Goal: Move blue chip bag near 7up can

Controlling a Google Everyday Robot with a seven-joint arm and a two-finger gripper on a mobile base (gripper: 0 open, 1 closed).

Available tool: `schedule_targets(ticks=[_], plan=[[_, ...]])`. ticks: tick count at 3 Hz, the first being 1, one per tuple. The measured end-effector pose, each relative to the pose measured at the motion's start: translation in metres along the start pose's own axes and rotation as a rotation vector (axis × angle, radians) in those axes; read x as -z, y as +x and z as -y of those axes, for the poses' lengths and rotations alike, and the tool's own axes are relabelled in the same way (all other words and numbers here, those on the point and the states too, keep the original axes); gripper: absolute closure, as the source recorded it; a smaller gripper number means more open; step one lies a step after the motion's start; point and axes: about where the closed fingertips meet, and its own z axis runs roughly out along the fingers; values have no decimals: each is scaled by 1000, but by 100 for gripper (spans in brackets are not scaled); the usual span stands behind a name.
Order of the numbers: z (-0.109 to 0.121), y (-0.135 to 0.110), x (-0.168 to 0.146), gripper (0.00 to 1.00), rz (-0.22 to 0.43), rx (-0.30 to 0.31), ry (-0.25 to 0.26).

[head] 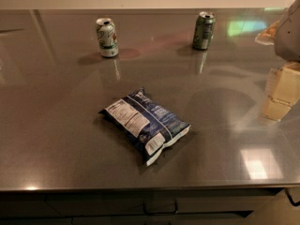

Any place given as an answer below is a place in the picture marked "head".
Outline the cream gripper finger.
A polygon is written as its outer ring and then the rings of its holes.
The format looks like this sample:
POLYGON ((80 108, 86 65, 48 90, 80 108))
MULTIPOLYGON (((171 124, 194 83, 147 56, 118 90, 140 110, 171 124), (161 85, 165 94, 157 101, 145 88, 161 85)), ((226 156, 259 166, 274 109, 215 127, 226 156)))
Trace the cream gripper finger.
POLYGON ((289 62, 269 72, 265 93, 272 100, 293 106, 300 99, 300 63, 289 62))
POLYGON ((262 115, 274 121, 280 121, 290 110, 288 102, 272 97, 267 97, 262 104, 262 115))

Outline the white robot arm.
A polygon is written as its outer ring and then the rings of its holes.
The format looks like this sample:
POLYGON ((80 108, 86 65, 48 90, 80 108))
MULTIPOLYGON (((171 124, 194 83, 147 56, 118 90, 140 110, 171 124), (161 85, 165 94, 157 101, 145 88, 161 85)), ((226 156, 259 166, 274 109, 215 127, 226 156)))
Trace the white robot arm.
POLYGON ((278 21, 274 47, 275 54, 287 64, 270 70, 262 116, 280 121, 300 99, 300 0, 295 0, 278 21))

